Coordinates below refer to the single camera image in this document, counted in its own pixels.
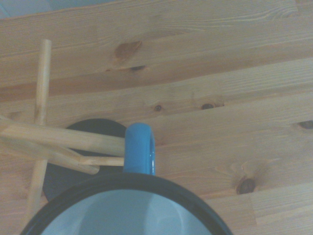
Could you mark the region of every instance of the mug rim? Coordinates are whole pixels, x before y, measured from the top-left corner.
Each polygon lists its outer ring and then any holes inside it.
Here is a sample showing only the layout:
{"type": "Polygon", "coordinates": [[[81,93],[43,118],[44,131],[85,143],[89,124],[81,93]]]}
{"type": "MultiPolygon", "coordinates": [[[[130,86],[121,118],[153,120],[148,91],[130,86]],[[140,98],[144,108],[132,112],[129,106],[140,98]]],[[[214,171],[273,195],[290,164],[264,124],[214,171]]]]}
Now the mug rim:
{"type": "Polygon", "coordinates": [[[81,182],[47,203],[27,224],[21,235],[40,235],[62,212],[98,193],[132,189],[155,193],[170,199],[192,213],[213,235],[232,235],[217,213],[187,189],[157,176],[117,173],[81,182]]]}

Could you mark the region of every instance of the wood knot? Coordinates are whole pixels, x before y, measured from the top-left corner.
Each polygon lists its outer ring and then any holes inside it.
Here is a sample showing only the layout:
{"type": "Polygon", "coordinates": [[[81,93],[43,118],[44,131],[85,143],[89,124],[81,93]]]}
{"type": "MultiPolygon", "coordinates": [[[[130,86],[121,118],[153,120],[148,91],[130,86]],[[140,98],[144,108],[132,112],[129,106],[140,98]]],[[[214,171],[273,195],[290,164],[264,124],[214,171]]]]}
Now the wood knot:
{"type": "Polygon", "coordinates": [[[253,179],[243,178],[237,186],[237,194],[251,193],[255,189],[255,181],[253,179]]]}
{"type": "Polygon", "coordinates": [[[204,109],[213,109],[215,106],[213,104],[204,104],[202,105],[201,109],[204,110],[204,109]]]}
{"type": "Polygon", "coordinates": [[[157,111],[157,112],[161,111],[161,109],[162,109],[162,106],[161,106],[161,105],[157,105],[157,106],[155,107],[155,111],[157,111]]]}
{"type": "Polygon", "coordinates": [[[136,67],[131,67],[131,71],[138,71],[138,70],[142,70],[144,69],[146,66],[142,65],[142,66],[136,66],[136,67]]]}
{"type": "Polygon", "coordinates": [[[313,129],[313,121],[312,120],[299,122],[298,125],[304,129],[307,129],[307,130],[313,129]]]}
{"type": "Polygon", "coordinates": [[[119,64],[128,58],[140,48],[142,41],[120,44],[114,51],[114,62],[119,64]]]}

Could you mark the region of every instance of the black circle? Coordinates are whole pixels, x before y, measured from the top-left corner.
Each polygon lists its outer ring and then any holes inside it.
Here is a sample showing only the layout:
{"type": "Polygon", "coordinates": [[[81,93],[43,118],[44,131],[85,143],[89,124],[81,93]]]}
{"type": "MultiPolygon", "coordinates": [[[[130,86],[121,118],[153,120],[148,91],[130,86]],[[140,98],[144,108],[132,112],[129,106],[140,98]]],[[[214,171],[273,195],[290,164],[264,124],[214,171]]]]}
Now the black circle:
{"type": "Polygon", "coordinates": [[[214,108],[214,105],[212,104],[204,104],[201,107],[201,109],[213,109],[213,108],[214,108]]]}
{"type": "Polygon", "coordinates": [[[57,196],[32,218],[21,235],[39,235],[58,215],[72,205],[95,194],[118,189],[158,194],[190,211],[211,234],[232,234],[221,218],[204,201],[183,187],[152,175],[120,173],[89,179],[57,196]]]}
{"type": "Polygon", "coordinates": [[[299,126],[301,126],[304,129],[307,130],[312,130],[313,129],[313,121],[303,121],[303,122],[299,122],[299,126]]]}
{"type": "MultiPolygon", "coordinates": [[[[100,118],[83,120],[69,126],[67,129],[123,138],[125,137],[126,132],[126,127],[119,124],[118,122],[100,118]]],[[[109,156],[106,154],[89,152],[84,150],[73,150],[83,156],[109,156]]],[[[45,172],[43,191],[47,200],[51,201],[54,197],[60,195],[62,192],[66,191],[77,183],[83,182],[87,179],[98,177],[99,175],[121,173],[122,171],[122,166],[100,166],[100,170],[97,174],[89,175],[80,171],[48,163],[45,172]]]]}

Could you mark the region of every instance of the wooden dowel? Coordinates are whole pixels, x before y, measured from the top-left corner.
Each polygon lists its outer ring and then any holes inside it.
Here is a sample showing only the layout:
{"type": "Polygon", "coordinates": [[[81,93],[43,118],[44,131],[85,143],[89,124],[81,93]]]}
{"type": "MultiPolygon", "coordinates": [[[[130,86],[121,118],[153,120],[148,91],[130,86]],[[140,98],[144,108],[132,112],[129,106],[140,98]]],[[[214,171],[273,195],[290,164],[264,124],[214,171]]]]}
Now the wooden dowel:
{"type": "Polygon", "coordinates": [[[82,165],[79,163],[82,155],[64,147],[50,146],[30,141],[0,138],[0,144],[11,149],[17,157],[33,160],[46,159],[49,163],[94,175],[98,173],[98,165],[82,165]]]}
{"type": "MultiPolygon", "coordinates": [[[[51,41],[43,40],[39,52],[39,68],[35,104],[35,124],[45,125],[47,116],[47,100],[49,94],[49,76],[51,61],[51,41]]],[[[25,213],[26,225],[40,209],[40,197],[43,190],[45,170],[48,160],[37,160],[28,191],[25,213]]]]}
{"type": "Polygon", "coordinates": [[[12,120],[0,120],[0,136],[49,145],[60,145],[119,157],[123,157],[125,152],[124,138],[26,124],[12,120]]]}
{"type": "Polygon", "coordinates": [[[123,166],[124,158],[119,157],[81,157],[79,160],[81,165],[111,165],[123,166]]]}

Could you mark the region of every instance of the wood grain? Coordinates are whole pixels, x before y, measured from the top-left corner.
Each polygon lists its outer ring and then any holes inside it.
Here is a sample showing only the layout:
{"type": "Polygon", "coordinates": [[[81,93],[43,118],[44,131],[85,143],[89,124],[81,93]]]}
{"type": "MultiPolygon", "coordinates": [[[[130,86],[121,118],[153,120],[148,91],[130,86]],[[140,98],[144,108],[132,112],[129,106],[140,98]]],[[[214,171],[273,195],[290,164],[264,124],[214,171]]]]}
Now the wood grain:
{"type": "Polygon", "coordinates": [[[234,235],[309,235],[313,228],[311,191],[312,183],[307,183],[206,203],[225,220],[234,235]],[[260,218],[268,218],[268,223],[257,223],[260,218]]]}
{"type": "Polygon", "coordinates": [[[165,31],[165,35],[173,35],[212,26],[264,22],[297,13],[293,0],[258,0],[255,3],[241,0],[236,4],[225,0],[221,5],[217,3],[128,0],[2,20],[0,55],[38,51],[40,38],[53,41],[54,47],[94,44],[97,36],[107,43],[116,41],[120,44],[122,38],[129,39],[139,33],[160,31],[158,36],[164,36],[162,32],[165,31]]]}
{"type": "MultiPolygon", "coordinates": [[[[313,115],[310,5],[127,0],[1,20],[0,114],[32,123],[48,38],[48,125],[148,123],[157,175],[206,200],[235,235],[310,235],[313,133],[296,124],[313,115]],[[237,195],[245,178],[254,193],[237,195]]],[[[25,212],[33,161],[17,154],[0,143],[0,234],[18,234],[25,212]]]]}

